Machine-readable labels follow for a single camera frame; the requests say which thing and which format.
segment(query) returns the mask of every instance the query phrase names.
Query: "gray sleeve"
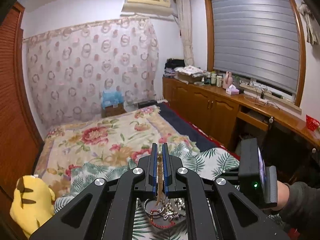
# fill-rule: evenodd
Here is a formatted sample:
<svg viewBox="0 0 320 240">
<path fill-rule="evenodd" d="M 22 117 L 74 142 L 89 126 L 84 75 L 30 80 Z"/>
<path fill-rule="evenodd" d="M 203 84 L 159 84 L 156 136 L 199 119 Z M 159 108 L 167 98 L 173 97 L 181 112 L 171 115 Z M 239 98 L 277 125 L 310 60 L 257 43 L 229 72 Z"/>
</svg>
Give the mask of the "gray sleeve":
<svg viewBox="0 0 320 240">
<path fill-rule="evenodd" d="M 299 232 L 317 228 L 320 231 L 320 189 L 311 188 L 303 182 L 288 186 L 289 200 L 279 212 L 282 220 Z"/>
</svg>

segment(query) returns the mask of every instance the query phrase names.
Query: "open drawer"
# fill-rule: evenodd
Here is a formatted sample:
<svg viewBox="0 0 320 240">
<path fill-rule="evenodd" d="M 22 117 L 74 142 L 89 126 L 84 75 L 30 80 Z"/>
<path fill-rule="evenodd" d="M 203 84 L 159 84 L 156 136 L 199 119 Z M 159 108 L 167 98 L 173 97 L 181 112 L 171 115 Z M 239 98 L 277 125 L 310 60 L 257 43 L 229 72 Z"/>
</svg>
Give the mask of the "open drawer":
<svg viewBox="0 0 320 240">
<path fill-rule="evenodd" d="M 249 109 L 245 106 L 241 107 L 241 110 L 237 114 L 237 118 L 252 124 L 253 126 L 263 130 L 267 131 L 268 130 L 268 120 L 269 117 L 259 114 L 258 112 Z"/>
</svg>

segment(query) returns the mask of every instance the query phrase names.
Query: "cable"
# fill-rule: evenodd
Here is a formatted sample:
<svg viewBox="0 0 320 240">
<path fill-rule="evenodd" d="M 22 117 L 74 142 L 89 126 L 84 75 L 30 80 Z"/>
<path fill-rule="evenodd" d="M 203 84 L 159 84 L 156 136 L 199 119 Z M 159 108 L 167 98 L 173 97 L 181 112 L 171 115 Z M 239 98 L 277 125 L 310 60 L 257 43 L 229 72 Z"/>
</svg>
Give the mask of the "cable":
<svg viewBox="0 0 320 240">
<path fill-rule="evenodd" d="M 255 85 L 253 84 L 253 82 L 252 82 L 252 87 L 254 87 L 254 89 L 256 90 L 256 98 L 255 98 L 255 100 L 254 100 L 254 104 L 255 104 L 255 105 L 265 106 L 265 107 L 270 107 L 271 105 L 273 105 L 273 106 L 276 106 L 279 110 L 281 109 L 275 102 L 272 101 L 273 98 L 271 98 L 271 101 L 268 100 L 268 101 L 266 101 L 264 104 L 259 104 L 259 103 L 257 103 L 257 99 L 258 99 L 257 87 L 260 87 L 260 88 L 261 88 L 261 92 L 263 92 L 263 88 L 262 88 L 261 84 L 255 86 Z"/>
</svg>

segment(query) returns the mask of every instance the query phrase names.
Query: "floral blanket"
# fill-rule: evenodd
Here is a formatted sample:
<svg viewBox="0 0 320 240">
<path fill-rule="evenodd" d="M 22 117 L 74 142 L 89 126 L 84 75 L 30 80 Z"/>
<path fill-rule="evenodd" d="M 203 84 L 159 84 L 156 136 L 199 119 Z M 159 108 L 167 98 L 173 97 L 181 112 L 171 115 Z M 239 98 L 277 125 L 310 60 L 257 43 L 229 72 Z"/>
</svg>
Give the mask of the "floral blanket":
<svg viewBox="0 0 320 240">
<path fill-rule="evenodd" d="M 184 141 L 194 152 L 199 149 L 188 136 L 180 135 L 159 115 L 157 106 L 79 124 L 52 129 L 39 157 L 35 174 L 46 182 L 56 197 L 70 193 L 71 170 L 89 162 L 123 167 L 127 158 L 135 163 L 150 154 L 152 143 L 168 143 L 172 151 Z"/>
</svg>

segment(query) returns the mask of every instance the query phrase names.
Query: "pikachu plush toy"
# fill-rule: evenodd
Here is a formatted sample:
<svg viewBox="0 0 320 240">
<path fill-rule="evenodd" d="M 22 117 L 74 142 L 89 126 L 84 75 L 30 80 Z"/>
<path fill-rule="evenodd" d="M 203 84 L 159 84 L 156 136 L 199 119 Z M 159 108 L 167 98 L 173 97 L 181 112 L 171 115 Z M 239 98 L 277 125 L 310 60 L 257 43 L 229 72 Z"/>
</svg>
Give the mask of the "pikachu plush toy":
<svg viewBox="0 0 320 240">
<path fill-rule="evenodd" d="M 13 192 L 10 216 L 27 238 L 53 216 L 55 194 L 42 179 L 23 176 Z"/>
</svg>

